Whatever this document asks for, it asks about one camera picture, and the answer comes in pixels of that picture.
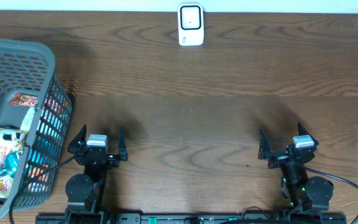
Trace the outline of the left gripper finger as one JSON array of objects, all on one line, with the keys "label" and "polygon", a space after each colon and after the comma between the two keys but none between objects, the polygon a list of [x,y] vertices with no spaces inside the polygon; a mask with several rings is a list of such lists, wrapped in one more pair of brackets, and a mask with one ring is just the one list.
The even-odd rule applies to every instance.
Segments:
[{"label": "left gripper finger", "polygon": [[120,156],[127,155],[127,147],[125,144],[125,129],[123,127],[120,128],[117,150]]},{"label": "left gripper finger", "polygon": [[80,129],[80,132],[69,143],[70,147],[78,147],[78,145],[85,141],[86,137],[86,125],[84,124]]}]

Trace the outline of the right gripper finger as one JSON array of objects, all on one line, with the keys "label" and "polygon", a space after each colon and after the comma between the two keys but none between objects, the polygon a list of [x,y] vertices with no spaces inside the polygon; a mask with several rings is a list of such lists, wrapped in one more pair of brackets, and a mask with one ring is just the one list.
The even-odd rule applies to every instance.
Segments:
[{"label": "right gripper finger", "polygon": [[299,136],[306,136],[306,135],[308,135],[308,136],[313,140],[314,146],[318,146],[318,145],[319,145],[319,142],[312,136],[312,134],[310,134],[310,133],[306,130],[306,128],[305,128],[301,123],[298,123],[297,126],[298,126],[298,135],[299,135]]},{"label": "right gripper finger", "polygon": [[269,140],[267,139],[263,129],[260,130],[259,134],[260,134],[259,155],[269,156],[272,152],[272,149],[269,144]]}]

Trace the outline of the red brown snack wrapper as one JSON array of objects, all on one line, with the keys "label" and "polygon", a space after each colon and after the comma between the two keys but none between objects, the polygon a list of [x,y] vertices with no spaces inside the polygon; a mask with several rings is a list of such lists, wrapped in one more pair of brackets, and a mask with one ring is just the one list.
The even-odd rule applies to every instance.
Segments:
[{"label": "red brown snack wrapper", "polygon": [[16,93],[13,98],[8,102],[12,106],[35,107],[39,103],[38,98],[34,95],[25,93]]}]

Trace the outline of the mint green wipes pack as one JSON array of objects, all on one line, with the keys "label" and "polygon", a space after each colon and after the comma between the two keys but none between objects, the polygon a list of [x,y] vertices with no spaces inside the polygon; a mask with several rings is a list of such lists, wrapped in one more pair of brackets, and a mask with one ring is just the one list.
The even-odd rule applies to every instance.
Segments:
[{"label": "mint green wipes pack", "polygon": [[28,109],[26,115],[24,116],[24,119],[22,120],[20,130],[22,130],[22,131],[29,131],[30,130],[30,128],[32,126],[33,119],[34,119],[34,115],[35,115],[35,108],[30,107]]}]

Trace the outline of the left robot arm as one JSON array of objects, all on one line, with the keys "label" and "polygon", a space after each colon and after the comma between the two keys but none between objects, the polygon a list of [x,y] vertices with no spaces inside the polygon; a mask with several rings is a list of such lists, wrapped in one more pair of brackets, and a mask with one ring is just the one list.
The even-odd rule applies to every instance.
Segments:
[{"label": "left robot arm", "polygon": [[64,224],[105,224],[114,223],[114,215],[102,210],[103,199],[109,169],[119,167],[121,161],[128,160],[124,141],[125,130],[120,129],[117,154],[108,154],[108,137],[101,134],[86,135],[86,126],[69,143],[68,152],[84,171],[71,177],[65,193],[68,205],[65,210]]}]

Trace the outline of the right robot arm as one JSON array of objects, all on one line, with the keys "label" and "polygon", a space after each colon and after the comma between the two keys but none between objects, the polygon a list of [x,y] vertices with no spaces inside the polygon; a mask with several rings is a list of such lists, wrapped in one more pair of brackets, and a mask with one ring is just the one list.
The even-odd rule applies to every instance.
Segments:
[{"label": "right robot arm", "polygon": [[320,215],[329,210],[333,183],[323,177],[308,177],[305,164],[314,159],[319,142],[298,123],[298,135],[284,151],[274,152],[265,132],[260,130],[258,159],[267,160],[269,169],[282,171],[282,193],[291,203],[282,217],[290,220],[295,214]]}]

